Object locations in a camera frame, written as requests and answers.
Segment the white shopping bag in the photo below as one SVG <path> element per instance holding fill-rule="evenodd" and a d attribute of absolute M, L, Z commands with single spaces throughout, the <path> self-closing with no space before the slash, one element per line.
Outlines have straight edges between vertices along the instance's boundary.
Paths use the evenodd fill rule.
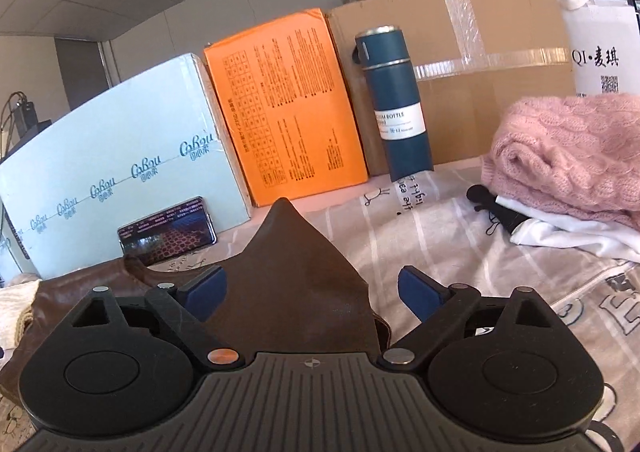
<path fill-rule="evenodd" d="M 625 0 L 559 0 L 579 96 L 639 93 L 639 26 Z"/>

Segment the dark blue vacuum bottle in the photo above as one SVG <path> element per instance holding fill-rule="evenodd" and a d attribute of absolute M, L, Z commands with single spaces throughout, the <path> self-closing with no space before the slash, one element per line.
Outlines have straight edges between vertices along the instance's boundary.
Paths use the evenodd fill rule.
<path fill-rule="evenodd" d="M 421 97 L 405 37 L 396 26 L 355 37 L 359 65 L 372 100 L 390 178 L 434 169 Z"/>

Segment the white and black garment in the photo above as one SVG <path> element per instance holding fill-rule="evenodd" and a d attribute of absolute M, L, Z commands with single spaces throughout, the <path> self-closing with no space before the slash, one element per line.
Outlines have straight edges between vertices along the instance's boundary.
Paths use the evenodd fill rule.
<path fill-rule="evenodd" d="M 543 212 L 515 199 L 492 195 L 475 184 L 466 198 L 476 211 L 486 210 L 519 246 L 579 249 L 600 258 L 639 263 L 639 231 L 613 221 L 579 220 Z"/>

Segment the orange cardboard box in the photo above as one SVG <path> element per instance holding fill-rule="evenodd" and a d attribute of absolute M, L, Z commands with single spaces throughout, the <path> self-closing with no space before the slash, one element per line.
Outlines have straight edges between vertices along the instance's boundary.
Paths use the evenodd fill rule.
<path fill-rule="evenodd" d="M 367 181 L 352 105 L 321 10 L 241 31 L 209 45 L 204 56 L 256 206 Z"/>

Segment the cream knitted garment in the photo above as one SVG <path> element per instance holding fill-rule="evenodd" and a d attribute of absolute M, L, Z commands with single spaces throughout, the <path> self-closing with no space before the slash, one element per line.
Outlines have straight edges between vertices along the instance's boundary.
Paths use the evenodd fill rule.
<path fill-rule="evenodd" d="M 22 273 L 1 288 L 1 363 L 9 360 L 32 322 L 32 303 L 40 282 L 38 275 Z"/>

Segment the black smartphone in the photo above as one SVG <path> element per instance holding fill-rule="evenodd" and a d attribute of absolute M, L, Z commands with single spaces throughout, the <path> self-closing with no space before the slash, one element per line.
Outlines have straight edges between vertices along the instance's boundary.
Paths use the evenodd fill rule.
<path fill-rule="evenodd" d="M 180 257 L 217 242 L 201 196 L 120 227 L 117 236 L 122 253 L 144 265 Z"/>

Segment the brown cardboard box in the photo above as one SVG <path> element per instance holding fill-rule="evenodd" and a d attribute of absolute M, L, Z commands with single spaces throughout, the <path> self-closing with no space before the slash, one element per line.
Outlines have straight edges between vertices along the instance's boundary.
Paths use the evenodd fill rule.
<path fill-rule="evenodd" d="M 487 153 L 517 100 L 576 92 L 558 0 L 362 0 L 326 19 L 370 175 L 388 167 L 358 34 L 388 26 L 404 35 L 436 164 Z"/>

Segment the pink knitted sweater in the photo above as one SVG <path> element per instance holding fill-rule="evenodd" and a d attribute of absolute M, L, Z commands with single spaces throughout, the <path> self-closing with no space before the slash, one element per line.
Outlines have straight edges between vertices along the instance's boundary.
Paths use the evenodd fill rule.
<path fill-rule="evenodd" d="M 639 97 L 525 97 L 504 113 L 482 183 L 525 206 L 639 227 Z"/>

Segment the brown leather garment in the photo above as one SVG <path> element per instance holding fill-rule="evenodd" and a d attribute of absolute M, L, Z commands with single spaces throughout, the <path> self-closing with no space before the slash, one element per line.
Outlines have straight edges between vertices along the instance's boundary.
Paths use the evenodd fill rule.
<path fill-rule="evenodd" d="M 271 351 L 365 352 L 375 358 L 390 344 L 390 327 L 372 309 L 367 282 L 285 199 L 270 208 L 247 246 L 219 265 L 227 276 L 226 296 L 204 324 L 245 357 Z M 157 272 L 122 257 L 41 282 L 29 323 L 1 370 L 2 394 L 20 401 L 22 369 L 92 287 L 139 296 L 163 282 L 182 286 L 199 274 Z"/>

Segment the light blue cardboard box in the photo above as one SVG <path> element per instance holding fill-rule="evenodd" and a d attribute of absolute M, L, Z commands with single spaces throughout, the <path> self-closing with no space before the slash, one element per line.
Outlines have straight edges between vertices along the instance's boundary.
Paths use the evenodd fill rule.
<path fill-rule="evenodd" d="M 2 279 L 54 279 L 115 259 L 118 229 L 194 197 L 216 232 L 250 219 L 212 82 L 184 54 L 89 100 L 3 161 Z"/>

